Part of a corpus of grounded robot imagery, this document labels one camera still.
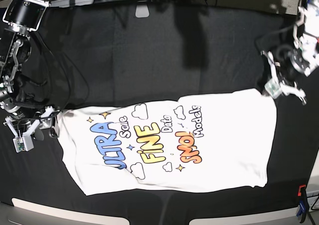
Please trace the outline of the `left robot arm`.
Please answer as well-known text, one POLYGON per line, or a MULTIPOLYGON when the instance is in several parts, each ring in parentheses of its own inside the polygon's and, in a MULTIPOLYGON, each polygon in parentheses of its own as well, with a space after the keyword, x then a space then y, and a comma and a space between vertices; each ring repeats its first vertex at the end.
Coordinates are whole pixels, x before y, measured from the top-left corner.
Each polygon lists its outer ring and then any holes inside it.
POLYGON ((319 67, 319 0, 299 0, 296 21, 285 28, 270 32, 256 40, 258 51, 270 66, 264 91, 273 99, 294 95, 304 104, 306 94, 297 86, 298 75, 310 76, 319 67), (262 49, 267 37, 292 31, 292 44, 278 46, 275 53, 262 49))

